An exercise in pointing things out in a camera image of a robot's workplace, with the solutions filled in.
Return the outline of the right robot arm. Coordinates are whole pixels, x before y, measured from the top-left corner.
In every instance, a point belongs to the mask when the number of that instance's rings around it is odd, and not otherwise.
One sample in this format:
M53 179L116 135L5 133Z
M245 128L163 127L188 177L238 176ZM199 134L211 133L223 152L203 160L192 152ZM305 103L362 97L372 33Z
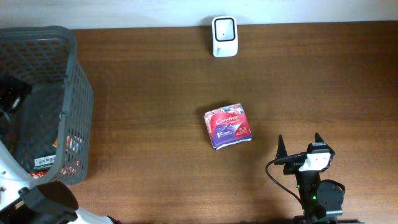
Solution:
M298 200L303 215L294 217L294 223L338 223L343 214L345 186L337 181L320 178L335 156L335 151L315 133L315 141L305 152L288 155L282 136L279 136L275 165L283 165L285 175L294 175Z

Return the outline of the red Nescafe coffee sachet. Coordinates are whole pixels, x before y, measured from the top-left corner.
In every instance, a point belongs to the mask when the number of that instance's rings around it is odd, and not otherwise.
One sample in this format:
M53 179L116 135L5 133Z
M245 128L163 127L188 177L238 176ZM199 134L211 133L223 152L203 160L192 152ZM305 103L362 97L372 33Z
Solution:
M43 170L43 171L30 173L29 175L34 179L39 179L43 177L47 172L48 172L47 170Z

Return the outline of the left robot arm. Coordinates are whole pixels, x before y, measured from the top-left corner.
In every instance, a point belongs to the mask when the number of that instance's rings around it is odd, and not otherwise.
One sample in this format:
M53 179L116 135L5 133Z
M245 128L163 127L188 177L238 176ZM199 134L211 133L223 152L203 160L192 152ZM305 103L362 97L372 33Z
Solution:
M72 191L59 181L39 185L33 181L1 143L1 223L120 222L80 208Z

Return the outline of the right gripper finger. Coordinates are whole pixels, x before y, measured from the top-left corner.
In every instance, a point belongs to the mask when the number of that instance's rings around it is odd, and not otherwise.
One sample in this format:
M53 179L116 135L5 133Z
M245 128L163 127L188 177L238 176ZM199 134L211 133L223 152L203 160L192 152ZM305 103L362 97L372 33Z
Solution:
M277 146L277 153L276 153L276 159L282 159L287 157L287 150L285 148L285 143L283 140L282 135L280 134L278 137L278 146Z
M325 143L319 133L315 133L315 142L316 143Z

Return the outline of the red purple Carefree pad pack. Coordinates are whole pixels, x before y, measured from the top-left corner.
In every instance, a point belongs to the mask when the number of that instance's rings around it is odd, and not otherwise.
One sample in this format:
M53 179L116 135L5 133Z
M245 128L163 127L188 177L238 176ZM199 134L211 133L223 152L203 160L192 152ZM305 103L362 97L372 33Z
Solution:
M215 150L252 139L248 119L240 103L207 111L203 118Z

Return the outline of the green white gum pack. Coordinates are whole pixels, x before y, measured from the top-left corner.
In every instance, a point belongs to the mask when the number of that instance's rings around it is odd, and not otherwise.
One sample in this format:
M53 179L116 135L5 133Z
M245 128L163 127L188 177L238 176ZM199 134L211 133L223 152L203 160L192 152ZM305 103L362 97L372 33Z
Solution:
M42 170L52 167L55 162L56 155L45 156L34 159L34 170Z

